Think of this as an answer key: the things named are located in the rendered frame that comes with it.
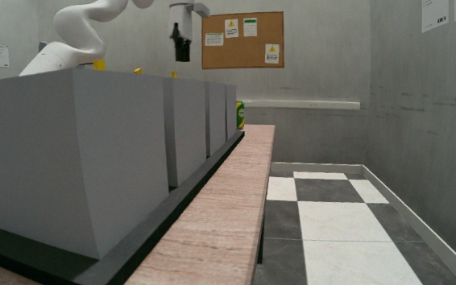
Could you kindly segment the green and yellow drink can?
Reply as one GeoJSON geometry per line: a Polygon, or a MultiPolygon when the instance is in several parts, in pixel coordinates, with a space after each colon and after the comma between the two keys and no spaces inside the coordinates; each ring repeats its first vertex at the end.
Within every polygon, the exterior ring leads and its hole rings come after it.
{"type": "Polygon", "coordinates": [[[244,127],[244,104],[243,101],[236,101],[237,106],[237,130],[244,127]]]}

